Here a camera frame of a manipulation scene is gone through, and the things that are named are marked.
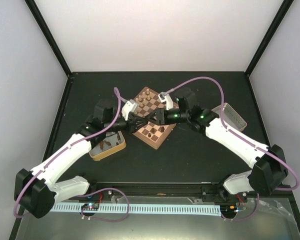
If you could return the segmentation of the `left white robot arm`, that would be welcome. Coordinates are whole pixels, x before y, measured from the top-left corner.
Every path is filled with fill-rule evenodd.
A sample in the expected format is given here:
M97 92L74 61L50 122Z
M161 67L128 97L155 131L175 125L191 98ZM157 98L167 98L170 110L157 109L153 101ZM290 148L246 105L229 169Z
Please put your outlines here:
M117 108L99 101L93 115L79 127L70 139L53 155L31 170L21 169L15 177L15 206L25 208L36 218L44 217L55 204L72 197L93 199L96 185L83 176L59 182L61 175L77 160L89 153L106 137L107 133L128 131L135 133L148 121L135 114L137 102L130 99Z

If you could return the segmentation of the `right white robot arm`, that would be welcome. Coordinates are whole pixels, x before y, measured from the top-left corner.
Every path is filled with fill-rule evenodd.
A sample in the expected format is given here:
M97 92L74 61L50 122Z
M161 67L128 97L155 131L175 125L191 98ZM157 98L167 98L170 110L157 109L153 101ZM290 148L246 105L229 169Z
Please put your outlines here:
M239 156L250 168L249 171L232 174L218 187L218 198L230 201L236 194L255 191L269 196L288 176L284 166L283 149L274 144L269 147L259 143L230 125L222 125L218 113L201 108L196 95L188 87L169 95L155 93L144 88L134 99L138 104L137 115L150 118L150 122L138 132L151 141L163 136L163 127L186 123L190 129L223 145Z

